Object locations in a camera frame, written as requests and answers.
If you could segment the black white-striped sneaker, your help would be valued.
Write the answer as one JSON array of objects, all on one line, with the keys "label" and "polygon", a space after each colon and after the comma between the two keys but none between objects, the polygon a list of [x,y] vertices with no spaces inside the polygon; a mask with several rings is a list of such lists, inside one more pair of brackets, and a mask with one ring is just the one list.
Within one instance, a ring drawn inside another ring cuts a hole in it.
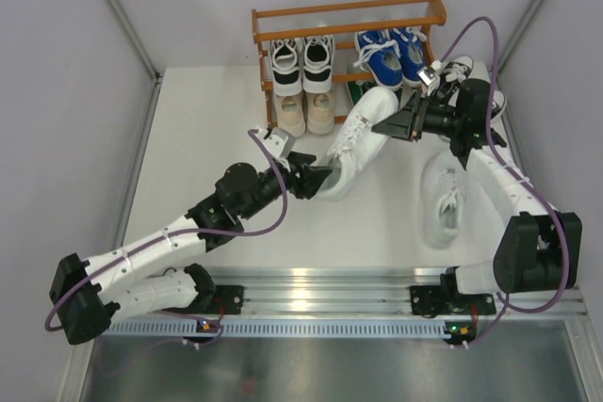
[{"label": "black white-striped sneaker", "polygon": [[269,62],[274,93],[295,96],[302,92],[301,40],[272,40],[269,44]]},{"label": "black white-striped sneaker", "polygon": [[334,36],[320,35],[303,40],[303,90],[320,94],[331,90],[334,68]]}]

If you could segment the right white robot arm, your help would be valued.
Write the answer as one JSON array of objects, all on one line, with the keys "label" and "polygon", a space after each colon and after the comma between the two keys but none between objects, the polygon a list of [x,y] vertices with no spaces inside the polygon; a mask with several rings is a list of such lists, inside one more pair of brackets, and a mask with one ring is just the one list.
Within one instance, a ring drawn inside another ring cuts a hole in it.
[{"label": "right white robot arm", "polygon": [[458,314],[474,303],[475,295],[550,291],[550,300],[532,308],[535,314],[544,313],[576,283],[582,223],[576,214],[554,208],[513,162],[507,142],[492,126],[493,96],[489,82],[467,79],[455,105],[414,95],[372,130],[405,141],[418,141],[424,134],[447,137],[452,155],[481,186],[505,225],[492,258],[450,267],[442,275],[443,307]]}]

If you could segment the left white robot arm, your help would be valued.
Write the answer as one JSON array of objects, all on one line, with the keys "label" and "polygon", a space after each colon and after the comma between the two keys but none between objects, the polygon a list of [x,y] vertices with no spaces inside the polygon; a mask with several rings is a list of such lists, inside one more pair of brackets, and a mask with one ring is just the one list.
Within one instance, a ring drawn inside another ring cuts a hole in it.
[{"label": "left white robot arm", "polygon": [[69,344],[80,345],[129,317],[207,312],[216,286],[199,257],[249,236],[243,221],[274,201],[312,199],[332,173],[315,160],[292,152],[262,172],[249,163],[233,164],[210,196],[160,231],[105,254],[62,258],[49,291],[49,316],[58,319],[57,330]]}]

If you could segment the beige sneaker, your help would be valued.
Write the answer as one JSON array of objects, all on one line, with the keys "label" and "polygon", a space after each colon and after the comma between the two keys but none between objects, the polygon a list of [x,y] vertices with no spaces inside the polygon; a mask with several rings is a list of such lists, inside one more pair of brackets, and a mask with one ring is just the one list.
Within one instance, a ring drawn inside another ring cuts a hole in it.
[{"label": "beige sneaker", "polygon": [[302,94],[298,93],[293,96],[274,95],[273,103],[277,126],[293,137],[302,136],[306,129]]},{"label": "beige sneaker", "polygon": [[315,135],[327,135],[334,129],[335,98],[331,91],[306,93],[307,129]]}]

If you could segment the white sneaker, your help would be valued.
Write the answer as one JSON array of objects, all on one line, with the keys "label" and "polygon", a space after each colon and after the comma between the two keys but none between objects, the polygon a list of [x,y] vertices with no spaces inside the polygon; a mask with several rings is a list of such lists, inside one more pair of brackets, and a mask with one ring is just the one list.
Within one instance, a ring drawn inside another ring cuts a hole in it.
[{"label": "white sneaker", "polygon": [[467,175],[448,152],[432,157],[421,174],[421,228],[434,249],[448,248],[458,237],[464,220]]},{"label": "white sneaker", "polygon": [[317,192],[319,200],[339,201],[351,191],[387,140],[387,136],[373,133],[372,127],[396,113],[398,107],[398,98],[387,88],[371,88],[360,98],[320,162],[333,171]]}]

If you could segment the green sneaker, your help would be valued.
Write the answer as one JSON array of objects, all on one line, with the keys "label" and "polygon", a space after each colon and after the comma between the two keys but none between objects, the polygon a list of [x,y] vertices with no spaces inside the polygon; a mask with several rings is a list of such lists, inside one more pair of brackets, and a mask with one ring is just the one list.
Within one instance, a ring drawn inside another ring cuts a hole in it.
[{"label": "green sneaker", "polygon": [[[347,65],[347,74],[357,74],[362,73],[365,70],[361,67],[355,67],[352,63]],[[353,105],[357,105],[364,94],[371,88],[373,88],[375,84],[373,80],[351,80],[347,82],[347,90],[350,96],[351,103]]]}]

